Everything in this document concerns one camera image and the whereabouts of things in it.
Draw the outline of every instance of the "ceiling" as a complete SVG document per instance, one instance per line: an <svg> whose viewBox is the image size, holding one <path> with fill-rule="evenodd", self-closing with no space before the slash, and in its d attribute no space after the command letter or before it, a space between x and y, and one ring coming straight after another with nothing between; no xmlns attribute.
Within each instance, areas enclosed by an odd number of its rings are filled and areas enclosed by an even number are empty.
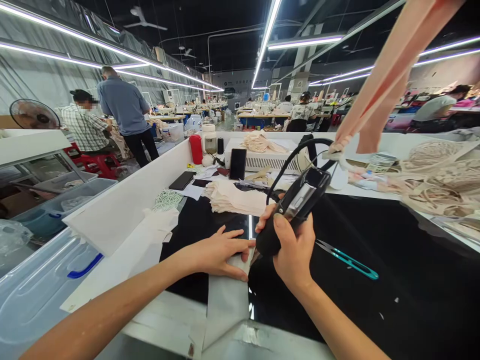
<svg viewBox="0 0 480 360"><path fill-rule="evenodd" d="M209 63L215 72L253 69L261 44L271 0L76 0L116 27L137 23L131 14L140 6L147 22L168 30L135 26L128 31L151 46L160 45L167 54L190 67ZM324 23L323 33L346 32L388 0L326 0L310 24ZM476 0L467 0L429 47L480 35ZM283 0L271 39L289 39L296 35L318 0ZM401 7L384 16L359 34L317 58L314 63L334 63L374 59L380 53ZM189 55L183 54L188 49ZM290 49L278 66L293 66L296 49ZM266 52L262 68L271 69L282 51Z"/></svg>

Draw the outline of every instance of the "gray curtain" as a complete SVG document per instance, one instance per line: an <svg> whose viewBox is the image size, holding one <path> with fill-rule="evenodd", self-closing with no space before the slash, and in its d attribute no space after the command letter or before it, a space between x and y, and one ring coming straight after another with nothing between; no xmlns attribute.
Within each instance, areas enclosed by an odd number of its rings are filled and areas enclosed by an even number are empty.
<svg viewBox="0 0 480 360"><path fill-rule="evenodd" d="M98 16L73 1L23 0L22 2L63 22L82 28L85 32L94 33L140 53L144 57L156 60L156 56L146 42L138 40L127 31L122 31L121 34L113 32ZM133 62L114 52L103 50L72 36L2 11L0 11L0 38L101 64ZM169 57L169 66L170 61L173 63L176 60ZM201 78L196 70L188 71L187 67L181 63L176 63L174 68ZM164 77L161 70L152 66L134 68L131 71L153 77ZM149 92L152 102L164 103L162 90L168 89L166 84L128 75L121 76L125 81L135 80L141 92ZM173 81L196 85L193 81L175 74L170 73L169 78ZM72 102L70 90L84 89L96 96L96 87L100 81L100 71L94 68L0 48L0 115L9 114L10 104L20 98L34 99L54 109ZM179 86L172 88L180 88L185 100L194 98L191 89Z"/></svg>

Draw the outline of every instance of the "red bottle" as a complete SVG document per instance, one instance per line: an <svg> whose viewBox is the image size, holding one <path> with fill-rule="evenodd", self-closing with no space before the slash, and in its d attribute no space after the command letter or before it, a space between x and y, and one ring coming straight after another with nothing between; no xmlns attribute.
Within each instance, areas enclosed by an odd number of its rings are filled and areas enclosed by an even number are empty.
<svg viewBox="0 0 480 360"><path fill-rule="evenodd" d="M193 163L195 165L200 165L202 163L203 154L202 154L202 138L200 135L191 135L190 138L190 149L191 157L193 158Z"/></svg>

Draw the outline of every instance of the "plaid shirt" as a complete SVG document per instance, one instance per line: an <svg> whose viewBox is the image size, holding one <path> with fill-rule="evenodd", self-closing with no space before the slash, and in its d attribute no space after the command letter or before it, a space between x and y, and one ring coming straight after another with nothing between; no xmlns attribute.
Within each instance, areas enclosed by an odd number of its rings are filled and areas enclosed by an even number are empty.
<svg viewBox="0 0 480 360"><path fill-rule="evenodd" d="M98 151L109 144L102 132L108 124L99 117L74 103L59 110L65 126L82 152Z"/></svg>

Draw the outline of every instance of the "smartphone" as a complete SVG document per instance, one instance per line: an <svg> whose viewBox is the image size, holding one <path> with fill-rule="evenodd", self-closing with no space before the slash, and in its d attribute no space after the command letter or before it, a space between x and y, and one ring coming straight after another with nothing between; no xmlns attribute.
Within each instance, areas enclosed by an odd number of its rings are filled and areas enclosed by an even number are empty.
<svg viewBox="0 0 480 360"><path fill-rule="evenodd" d="M245 165L247 162L247 149L232 149L230 157L231 180L245 180Z"/></svg>
<svg viewBox="0 0 480 360"><path fill-rule="evenodd" d="M180 175L171 185L168 187L172 190L183 190L190 181L192 181L196 172L194 171L184 171L182 175Z"/></svg>

